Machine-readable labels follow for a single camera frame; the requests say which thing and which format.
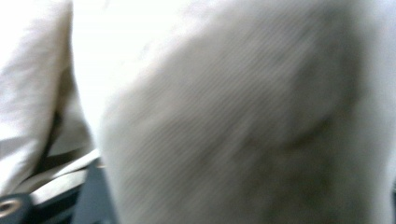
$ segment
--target black object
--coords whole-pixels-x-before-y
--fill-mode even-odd
[[[33,210],[32,199],[28,194],[12,194],[0,199],[0,223],[29,223]]]
[[[0,224],[116,224],[103,166],[94,161],[85,183],[44,203],[29,194],[0,198]]]
[[[87,179],[78,197],[72,224],[118,223],[109,197],[104,168],[99,160],[91,163]]]

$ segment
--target white fabric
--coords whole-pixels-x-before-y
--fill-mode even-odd
[[[393,223],[395,9],[76,1],[75,75],[121,223]]]
[[[0,195],[37,166],[69,66],[70,2],[0,3]]]

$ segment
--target fabric texture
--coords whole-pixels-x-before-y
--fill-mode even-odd
[[[76,81],[121,223],[392,223],[395,8],[76,1]]]
[[[70,8],[57,0],[0,3],[0,195],[33,173],[47,144],[70,63]]]

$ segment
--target metal ring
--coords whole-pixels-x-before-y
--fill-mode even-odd
[[[7,208],[4,211],[0,210],[0,217],[6,217],[9,214],[14,213],[21,207],[21,201],[18,199],[8,199],[3,202],[0,202],[0,208],[1,207],[6,207]]]

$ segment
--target white sleeve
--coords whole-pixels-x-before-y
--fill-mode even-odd
[[[0,3],[0,195],[32,174],[69,66],[68,0]]]

